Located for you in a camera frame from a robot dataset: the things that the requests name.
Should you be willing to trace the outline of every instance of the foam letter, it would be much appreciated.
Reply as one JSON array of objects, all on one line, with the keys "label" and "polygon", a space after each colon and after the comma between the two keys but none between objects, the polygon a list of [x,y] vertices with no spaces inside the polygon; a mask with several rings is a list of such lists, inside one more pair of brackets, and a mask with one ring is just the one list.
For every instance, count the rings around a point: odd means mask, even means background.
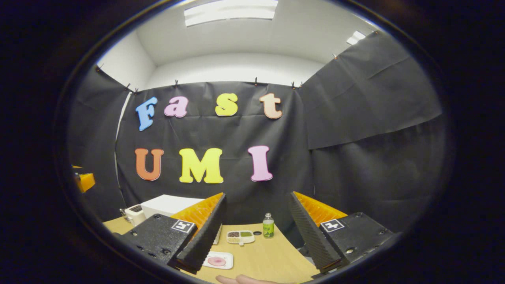
[{"label": "foam letter", "polygon": [[222,183],[223,177],[221,177],[219,172],[219,157],[222,153],[221,149],[210,148],[205,152],[200,162],[193,149],[181,149],[179,154],[182,156],[182,176],[179,178],[179,181],[193,182],[193,178],[189,174],[191,170],[196,182],[200,182],[204,176],[204,172],[207,171],[207,175],[204,178],[206,183]]},{"label": "foam letter", "polygon": [[155,108],[151,105],[155,105],[157,102],[158,99],[152,97],[135,109],[138,113],[138,119],[140,120],[140,127],[138,130],[142,131],[153,124],[149,116],[153,117],[155,115]]},{"label": "foam letter", "polygon": [[252,156],[252,166],[254,174],[251,176],[252,181],[263,181],[272,179],[273,174],[268,171],[267,152],[268,146],[254,146],[247,151]]},{"label": "foam letter", "polygon": [[232,116],[237,113],[238,106],[236,102],[238,97],[234,93],[222,93],[216,100],[218,107],[216,107],[216,114],[219,116]]},{"label": "foam letter", "polygon": [[188,99],[186,97],[173,97],[168,101],[171,105],[165,108],[166,116],[184,117],[187,114],[186,107]]},{"label": "foam letter", "polygon": [[137,156],[136,168],[137,174],[142,179],[145,180],[157,180],[161,174],[161,156],[163,156],[163,150],[153,149],[151,154],[153,155],[153,171],[148,172],[145,170],[145,156],[149,153],[147,149],[136,149],[135,155]]},{"label": "foam letter", "polygon": [[280,104],[281,99],[276,98],[273,93],[268,93],[261,97],[260,102],[263,102],[263,110],[267,117],[277,119],[282,116],[282,111],[275,109],[275,104]]}]

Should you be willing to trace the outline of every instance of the ceiling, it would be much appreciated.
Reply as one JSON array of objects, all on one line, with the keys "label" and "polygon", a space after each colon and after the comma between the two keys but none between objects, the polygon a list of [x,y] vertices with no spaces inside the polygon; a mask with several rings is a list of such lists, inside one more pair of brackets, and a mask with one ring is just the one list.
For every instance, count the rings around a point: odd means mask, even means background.
[{"label": "ceiling", "polygon": [[223,53],[268,53],[326,64],[349,47],[355,31],[376,28],[325,0],[279,0],[273,20],[233,19],[186,27],[184,10],[209,0],[167,9],[137,30],[156,66]]}]

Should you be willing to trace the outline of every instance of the pink food item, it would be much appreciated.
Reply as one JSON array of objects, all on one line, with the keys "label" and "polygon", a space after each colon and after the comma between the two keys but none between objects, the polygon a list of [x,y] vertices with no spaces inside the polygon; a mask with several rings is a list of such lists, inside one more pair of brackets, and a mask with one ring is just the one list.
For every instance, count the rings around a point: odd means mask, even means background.
[{"label": "pink food item", "polygon": [[207,261],[214,266],[223,266],[226,264],[226,260],[222,257],[211,257]]}]

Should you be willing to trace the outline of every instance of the plastic bottle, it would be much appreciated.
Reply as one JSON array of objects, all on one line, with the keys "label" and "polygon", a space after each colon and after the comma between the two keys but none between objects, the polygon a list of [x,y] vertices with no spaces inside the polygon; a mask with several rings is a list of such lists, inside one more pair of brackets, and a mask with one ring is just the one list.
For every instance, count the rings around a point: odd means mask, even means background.
[{"label": "plastic bottle", "polygon": [[263,236],[265,238],[274,236],[274,219],[270,213],[265,214],[265,219],[263,219]]}]

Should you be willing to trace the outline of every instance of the finger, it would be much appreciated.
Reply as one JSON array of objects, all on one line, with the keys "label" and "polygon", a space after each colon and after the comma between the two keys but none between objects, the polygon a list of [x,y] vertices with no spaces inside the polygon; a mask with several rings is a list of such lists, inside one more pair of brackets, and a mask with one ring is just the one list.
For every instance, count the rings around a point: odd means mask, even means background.
[{"label": "finger", "polygon": [[237,280],[238,284],[278,284],[272,281],[254,279],[243,274],[237,276],[235,279]]},{"label": "finger", "polygon": [[237,280],[224,277],[222,275],[217,275],[216,280],[221,282],[222,284],[238,284]]}]

